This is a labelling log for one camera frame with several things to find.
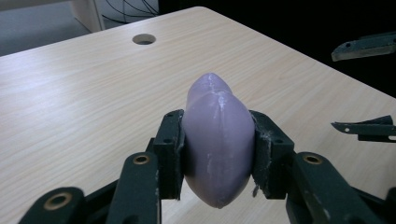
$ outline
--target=black cable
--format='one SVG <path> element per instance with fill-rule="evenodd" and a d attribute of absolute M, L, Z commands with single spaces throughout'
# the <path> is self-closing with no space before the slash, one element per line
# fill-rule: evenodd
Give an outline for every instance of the black cable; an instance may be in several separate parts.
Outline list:
<path fill-rule="evenodd" d="M 154 12 L 151 11 L 151 9 L 148 7 L 148 5 L 146 5 L 146 3 L 144 1 L 142 1 L 143 5 L 145 5 L 146 9 L 152 14 L 154 15 Z"/>
<path fill-rule="evenodd" d="M 155 12 L 155 14 L 157 14 L 157 15 L 159 15 L 160 13 L 157 11 L 157 10 L 155 10 L 155 8 L 154 7 L 152 7 L 146 0 L 142 0 L 142 2 L 145 4 L 145 6 L 146 7 L 151 7 L 151 9 Z"/>
<path fill-rule="evenodd" d="M 109 17 L 107 17 L 107 16 L 105 16 L 105 15 L 103 15 L 103 14 L 102 14 L 102 16 L 103 16 L 104 18 L 106 18 L 106 19 L 108 19 L 108 20 L 111 20 L 111 21 L 114 21 L 114 22 L 118 22 L 118 23 L 122 23 L 122 24 L 129 24 L 128 21 L 114 20 L 114 19 L 111 19 L 111 18 L 109 18 Z"/>
<path fill-rule="evenodd" d="M 127 2 L 126 0 L 123 0 L 123 2 L 126 3 L 126 4 L 128 4 L 130 7 L 136 9 L 137 11 L 141 11 L 141 12 L 148 13 L 148 14 L 152 14 L 153 16 L 156 16 L 152 11 L 147 12 L 147 11 L 145 11 L 145 10 L 139 9 L 139 8 L 137 8 L 137 7 L 134 7 L 134 6 L 132 6 L 131 3 Z"/>
<path fill-rule="evenodd" d="M 113 7 L 113 5 L 111 5 L 110 2 L 108 2 L 108 0 L 106 0 L 106 1 L 107 1 L 108 5 L 111 6 L 114 10 L 118 11 L 120 14 L 125 15 L 127 17 L 137 17 L 137 18 L 151 18 L 152 17 L 152 16 L 134 16 L 134 15 L 126 14 L 126 13 L 124 13 L 122 11 L 119 11 L 115 7 Z"/>
<path fill-rule="evenodd" d="M 124 18 L 124 21 L 126 22 L 126 16 L 125 16 L 125 1 L 122 1 L 122 17 Z"/>

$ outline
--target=wooden table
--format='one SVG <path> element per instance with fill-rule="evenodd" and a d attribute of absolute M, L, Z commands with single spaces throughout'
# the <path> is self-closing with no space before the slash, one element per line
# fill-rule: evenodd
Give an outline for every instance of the wooden table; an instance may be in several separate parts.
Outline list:
<path fill-rule="evenodd" d="M 155 42 L 134 43 L 141 34 Z M 192 7 L 0 58 L 0 223 L 17 223 L 49 190 L 87 195 L 118 179 L 124 160 L 146 149 L 163 115 L 184 109 L 190 85 L 208 72 L 269 116 L 295 151 L 326 157 L 350 185 L 380 198 L 396 186 L 395 144 L 360 142 L 331 125 L 394 117 L 394 98 Z M 163 223 L 289 222 L 284 200 L 253 198 L 253 189 L 250 179 L 215 209 L 184 182 L 181 201 L 163 201 Z"/>

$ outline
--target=lavender soft object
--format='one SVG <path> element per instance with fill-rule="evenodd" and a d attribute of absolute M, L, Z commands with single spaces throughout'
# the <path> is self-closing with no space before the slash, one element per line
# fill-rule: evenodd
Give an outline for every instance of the lavender soft object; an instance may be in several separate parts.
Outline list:
<path fill-rule="evenodd" d="M 185 178 L 194 193 L 222 208 L 245 188 L 254 153 L 254 122 L 216 74 L 191 86 L 182 127 L 187 138 Z"/>

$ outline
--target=cable hole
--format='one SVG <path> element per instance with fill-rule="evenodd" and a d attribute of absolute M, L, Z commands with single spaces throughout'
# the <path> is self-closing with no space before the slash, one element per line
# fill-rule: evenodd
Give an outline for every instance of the cable hole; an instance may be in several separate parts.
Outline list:
<path fill-rule="evenodd" d="M 138 45 L 150 45 L 154 43 L 156 40 L 154 35 L 149 35 L 149 34 L 141 34 L 141 35 L 136 35 L 134 38 L 132 38 L 132 41 Z"/>

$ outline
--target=gray floor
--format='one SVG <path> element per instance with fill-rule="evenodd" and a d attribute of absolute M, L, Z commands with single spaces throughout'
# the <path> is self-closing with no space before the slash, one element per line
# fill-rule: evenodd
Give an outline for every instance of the gray floor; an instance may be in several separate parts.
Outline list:
<path fill-rule="evenodd" d="M 158 11 L 157 0 L 147 2 Z M 142 12 L 148 11 L 143 0 L 128 1 L 142 11 L 123 0 L 96 0 L 96 3 L 103 15 L 117 21 L 135 22 L 154 16 Z M 124 17 L 119 11 L 138 17 Z M 106 29 L 124 25 L 106 18 L 104 23 Z M 0 57 L 88 34 L 90 31 L 73 17 L 68 2 L 0 11 Z"/>

